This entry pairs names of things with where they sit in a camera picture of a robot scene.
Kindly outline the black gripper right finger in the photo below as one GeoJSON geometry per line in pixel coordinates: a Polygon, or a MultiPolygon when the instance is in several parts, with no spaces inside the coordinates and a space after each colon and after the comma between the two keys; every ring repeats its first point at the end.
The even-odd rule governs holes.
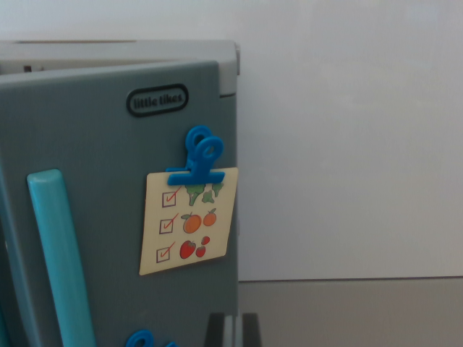
{"type": "Polygon", "coordinates": [[[260,325],[256,313],[242,315],[242,346],[261,347],[260,325]]]}

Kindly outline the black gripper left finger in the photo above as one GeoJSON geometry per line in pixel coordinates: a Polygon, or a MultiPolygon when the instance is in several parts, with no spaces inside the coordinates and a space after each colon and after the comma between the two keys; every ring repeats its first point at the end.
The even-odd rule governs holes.
{"type": "Polygon", "coordinates": [[[222,347],[224,344],[225,314],[212,313],[208,318],[204,347],[222,347]]]}

